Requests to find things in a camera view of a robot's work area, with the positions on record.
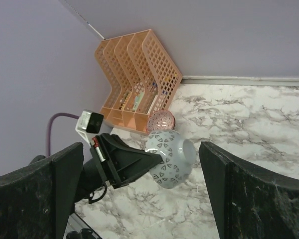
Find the grey white patterned bowl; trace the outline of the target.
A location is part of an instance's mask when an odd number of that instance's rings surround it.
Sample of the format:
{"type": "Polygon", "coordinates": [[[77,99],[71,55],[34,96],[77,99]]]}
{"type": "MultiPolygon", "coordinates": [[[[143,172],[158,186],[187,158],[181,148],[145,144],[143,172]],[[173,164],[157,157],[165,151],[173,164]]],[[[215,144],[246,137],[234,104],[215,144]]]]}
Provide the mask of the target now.
{"type": "Polygon", "coordinates": [[[175,130],[154,130],[145,144],[145,152],[159,154],[162,162],[149,170],[154,181],[172,189],[184,183],[192,172],[197,155],[194,144],[175,130]]]}

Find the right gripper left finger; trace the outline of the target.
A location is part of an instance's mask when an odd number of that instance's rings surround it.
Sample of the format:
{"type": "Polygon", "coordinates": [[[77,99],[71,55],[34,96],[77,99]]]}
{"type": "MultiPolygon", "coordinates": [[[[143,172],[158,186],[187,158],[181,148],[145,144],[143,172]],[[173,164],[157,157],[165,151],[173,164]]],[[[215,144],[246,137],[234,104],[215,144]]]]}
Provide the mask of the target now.
{"type": "Polygon", "coordinates": [[[0,239],[61,239],[83,167],[83,144],[0,176],[0,239]]]}

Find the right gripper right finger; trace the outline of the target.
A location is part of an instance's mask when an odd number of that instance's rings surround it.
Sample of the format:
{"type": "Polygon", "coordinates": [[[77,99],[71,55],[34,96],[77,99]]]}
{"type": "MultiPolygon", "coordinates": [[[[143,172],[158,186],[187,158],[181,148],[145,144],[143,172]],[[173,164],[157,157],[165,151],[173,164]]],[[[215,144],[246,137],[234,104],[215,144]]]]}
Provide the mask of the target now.
{"type": "Polygon", "coordinates": [[[221,239],[299,239],[299,180],[241,159],[211,142],[199,148],[221,239]]]}

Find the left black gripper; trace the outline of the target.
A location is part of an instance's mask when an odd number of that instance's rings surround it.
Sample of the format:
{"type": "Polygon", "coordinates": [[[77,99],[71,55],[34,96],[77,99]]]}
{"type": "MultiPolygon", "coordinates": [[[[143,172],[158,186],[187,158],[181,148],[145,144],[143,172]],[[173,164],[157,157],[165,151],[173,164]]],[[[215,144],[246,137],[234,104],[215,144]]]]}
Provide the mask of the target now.
{"type": "MultiPolygon", "coordinates": [[[[104,198],[108,187],[100,176],[97,159],[99,156],[94,147],[90,146],[92,158],[83,164],[80,173],[74,203],[87,199],[89,204],[96,203],[104,198]],[[103,194],[93,199],[95,191],[104,187],[103,194]]],[[[148,153],[141,149],[135,149],[125,144],[118,135],[103,133],[99,135],[99,147],[105,161],[101,162],[107,181],[114,188],[125,187],[143,175],[150,169],[162,163],[159,154],[148,153]]]]}

